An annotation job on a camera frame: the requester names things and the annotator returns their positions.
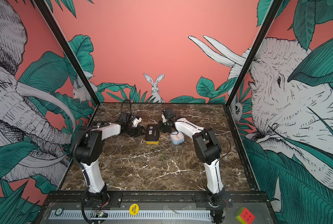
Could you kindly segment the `light blue small alarm clock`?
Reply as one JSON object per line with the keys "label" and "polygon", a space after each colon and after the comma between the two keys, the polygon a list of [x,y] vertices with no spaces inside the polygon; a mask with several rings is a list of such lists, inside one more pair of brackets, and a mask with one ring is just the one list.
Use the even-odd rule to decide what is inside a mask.
{"label": "light blue small alarm clock", "polygon": [[185,137],[182,132],[176,131],[170,134],[170,139],[174,145],[179,145],[184,142]]}

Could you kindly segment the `yellow rectangular alarm clock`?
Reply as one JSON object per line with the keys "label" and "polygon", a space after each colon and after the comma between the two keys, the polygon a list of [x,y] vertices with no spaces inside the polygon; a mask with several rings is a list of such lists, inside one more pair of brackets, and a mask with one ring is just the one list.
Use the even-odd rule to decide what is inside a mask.
{"label": "yellow rectangular alarm clock", "polygon": [[159,131],[158,124],[149,124],[147,126],[145,141],[146,141],[146,144],[149,144],[149,145],[159,144],[160,131]]}

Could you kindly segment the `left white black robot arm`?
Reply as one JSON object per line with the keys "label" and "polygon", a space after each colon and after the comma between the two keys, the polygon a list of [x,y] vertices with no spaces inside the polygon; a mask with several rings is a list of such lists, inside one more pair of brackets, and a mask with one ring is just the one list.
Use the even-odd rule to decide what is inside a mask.
{"label": "left white black robot arm", "polygon": [[90,197],[101,198],[107,192],[98,165],[104,140],[120,134],[136,137],[142,135],[145,130],[141,125],[134,127],[127,124],[106,123],[79,131],[78,138],[73,144],[72,157],[82,170]]}

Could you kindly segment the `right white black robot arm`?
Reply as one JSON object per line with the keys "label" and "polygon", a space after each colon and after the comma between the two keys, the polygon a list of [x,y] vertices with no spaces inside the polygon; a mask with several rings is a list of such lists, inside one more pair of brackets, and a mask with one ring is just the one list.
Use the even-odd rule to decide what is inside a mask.
{"label": "right white black robot arm", "polygon": [[177,133],[183,133],[193,140],[195,153],[205,167],[208,200],[213,206],[216,206],[221,200],[224,185],[220,172],[222,147],[214,130],[193,124],[174,113],[171,107],[164,109],[161,117],[163,132],[171,133],[174,129]]}

